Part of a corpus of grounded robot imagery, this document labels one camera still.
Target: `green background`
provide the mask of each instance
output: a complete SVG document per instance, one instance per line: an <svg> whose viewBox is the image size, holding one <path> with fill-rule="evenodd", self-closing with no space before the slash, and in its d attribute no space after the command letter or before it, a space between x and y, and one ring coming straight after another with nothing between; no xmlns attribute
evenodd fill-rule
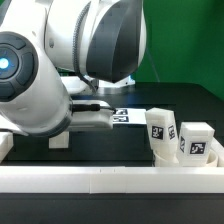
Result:
<svg viewBox="0 0 224 224"><path fill-rule="evenodd" d="M144 12L147 50L136 81L197 83L224 99L224 1L144 0Z"/></svg>

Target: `black panel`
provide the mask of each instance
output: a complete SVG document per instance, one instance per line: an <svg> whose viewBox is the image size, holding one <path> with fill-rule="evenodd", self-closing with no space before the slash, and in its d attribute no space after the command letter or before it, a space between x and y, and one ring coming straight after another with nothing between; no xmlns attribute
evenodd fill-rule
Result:
<svg viewBox="0 0 224 224"><path fill-rule="evenodd" d="M16 77L18 83L24 86L32 77L34 69L34 59L31 53L26 53L21 56L22 64L19 74Z"/></svg>
<svg viewBox="0 0 224 224"><path fill-rule="evenodd" d="M26 42L17 36L10 34L1 34L0 35L0 44L8 44L15 47L17 50L22 49L26 46Z"/></svg>
<svg viewBox="0 0 224 224"><path fill-rule="evenodd" d="M117 82L138 67L142 1L121 0L99 23L87 56L90 76Z"/></svg>
<svg viewBox="0 0 224 224"><path fill-rule="evenodd" d="M0 102L9 102L26 91L36 78L38 55L33 44L13 32L0 33L0 83L10 82L14 94L0 98Z"/></svg>
<svg viewBox="0 0 224 224"><path fill-rule="evenodd" d="M15 93L10 82L0 83L0 100L8 99Z"/></svg>

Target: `white block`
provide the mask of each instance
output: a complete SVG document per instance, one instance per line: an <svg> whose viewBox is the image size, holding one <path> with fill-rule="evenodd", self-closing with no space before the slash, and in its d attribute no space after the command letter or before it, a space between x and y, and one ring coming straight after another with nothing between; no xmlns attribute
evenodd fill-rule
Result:
<svg viewBox="0 0 224 224"><path fill-rule="evenodd" d="M90 193L126 193L126 168L101 167L91 176Z"/></svg>
<svg viewBox="0 0 224 224"><path fill-rule="evenodd" d="M12 147L13 134L9 132L0 132L0 162L2 162Z"/></svg>
<svg viewBox="0 0 224 224"><path fill-rule="evenodd" d="M69 132L62 132L60 135L49 138L50 149L68 148L69 145Z"/></svg>
<svg viewBox="0 0 224 224"><path fill-rule="evenodd" d="M153 108L146 111L145 117L151 149L173 158L178 145L173 111Z"/></svg>
<svg viewBox="0 0 224 224"><path fill-rule="evenodd" d="M224 167L224 147L213 138L211 148L218 154L218 167Z"/></svg>
<svg viewBox="0 0 224 224"><path fill-rule="evenodd" d="M154 151L155 155L155 167L180 167L179 161L176 156L171 159L167 159L164 155L158 154ZM218 165L218 154L212 149L209 152L208 160L205 167L217 167Z"/></svg>
<svg viewBox="0 0 224 224"><path fill-rule="evenodd" d="M205 122L183 122L177 149L181 166L205 166L214 129Z"/></svg>

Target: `white cube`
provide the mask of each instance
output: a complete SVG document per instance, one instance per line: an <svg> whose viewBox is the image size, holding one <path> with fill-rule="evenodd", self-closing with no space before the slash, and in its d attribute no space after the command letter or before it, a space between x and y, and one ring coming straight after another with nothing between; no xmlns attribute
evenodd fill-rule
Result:
<svg viewBox="0 0 224 224"><path fill-rule="evenodd" d="M183 122L177 149L180 165L205 166L214 132L205 122Z"/></svg>
<svg viewBox="0 0 224 224"><path fill-rule="evenodd" d="M151 149L173 157L178 145L173 111L152 108L145 112L145 117Z"/></svg>

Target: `white plastic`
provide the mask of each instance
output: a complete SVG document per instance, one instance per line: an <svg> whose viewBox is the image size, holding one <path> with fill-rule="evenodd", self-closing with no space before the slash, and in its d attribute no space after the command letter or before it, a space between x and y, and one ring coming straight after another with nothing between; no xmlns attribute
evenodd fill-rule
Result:
<svg viewBox="0 0 224 224"><path fill-rule="evenodd" d="M183 122L177 150L181 166L205 166L213 135L214 129L205 122Z"/></svg>
<svg viewBox="0 0 224 224"><path fill-rule="evenodd" d="M180 167L179 161L176 156L173 158L167 158L162 153L154 151L155 155L155 167ZM217 167L218 154L214 150L210 150L208 160L205 167Z"/></svg>
<svg viewBox="0 0 224 224"><path fill-rule="evenodd" d="M81 38L79 67L80 67L80 72L84 75L87 74L87 71L86 71L87 54L89 51L90 42L92 40L93 27L94 27L97 12L99 9L99 3L100 3L100 0L92 0L91 1L89 11L86 16L86 21L85 21L85 26L83 29L82 38Z"/></svg>
<svg viewBox="0 0 224 224"><path fill-rule="evenodd" d="M13 147L13 135L9 132L0 132L0 162Z"/></svg>
<svg viewBox="0 0 224 224"><path fill-rule="evenodd" d="M50 149L66 149L69 147L69 132L62 132L60 135L49 138Z"/></svg>
<svg viewBox="0 0 224 224"><path fill-rule="evenodd" d="M142 9L142 22L141 22L141 34L140 34L140 46L139 46L138 65L141 64L142 59L144 57L145 48L146 48L146 41L147 41L147 32L146 32L146 24L145 24L144 12L143 12L143 9Z"/></svg>
<svg viewBox="0 0 224 224"><path fill-rule="evenodd" d="M44 7L30 0L13 0L0 30L24 36L37 52L39 67L32 85L14 100L0 103L4 116L29 134L51 131L69 116L70 97L55 66L45 54L45 22Z"/></svg>
<svg viewBox="0 0 224 224"><path fill-rule="evenodd" d="M99 104L109 107L109 104L99 100L75 100L75 104ZM101 109L100 111L74 112L72 122L67 131L105 131L113 128L113 111Z"/></svg>
<svg viewBox="0 0 224 224"><path fill-rule="evenodd" d="M224 168L0 167L1 193L224 193Z"/></svg>
<svg viewBox="0 0 224 224"><path fill-rule="evenodd" d="M151 149L173 158L178 144L173 111L152 108L146 111L145 118Z"/></svg>
<svg viewBox="0 0 224 224"><path fill-rule="evenodd" d="M218 154L218 167L224 167L224 147L213 138L211 148Z"/></svg>
<svg viewBox="0 0 224 224"><path fill-rule="evenodd" d="M54 0L51 5L46 25L45 50L58 68L74 70L72 60L74 30L78 16L88 3L89 0ZM50 40L54 42L53 47L49 44Z"/></svg>
<svg viewBox="0 0 224 224"><path fill-rule="evenodd" d="M61 80L69 95L81 93L87 88L87 84L81 81L77 76L64 76L61 77Z"/></svg>

